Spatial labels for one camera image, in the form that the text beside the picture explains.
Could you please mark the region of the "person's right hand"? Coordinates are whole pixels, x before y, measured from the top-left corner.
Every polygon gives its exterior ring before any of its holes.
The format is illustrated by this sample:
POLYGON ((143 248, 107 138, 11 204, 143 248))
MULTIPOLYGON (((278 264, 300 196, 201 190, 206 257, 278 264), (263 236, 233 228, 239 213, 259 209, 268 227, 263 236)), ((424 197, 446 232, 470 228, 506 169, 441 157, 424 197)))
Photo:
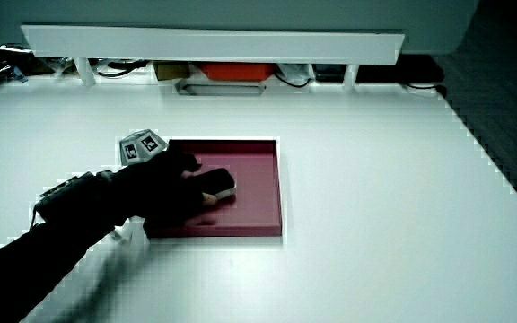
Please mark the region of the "person's right hand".
POLYGON ((191 153, 174 152, 154 131, 144 129, 119 141, 122 168, 110 181, 125 215, 182 225, 218 198, 189 178, 201 168, 191 153))

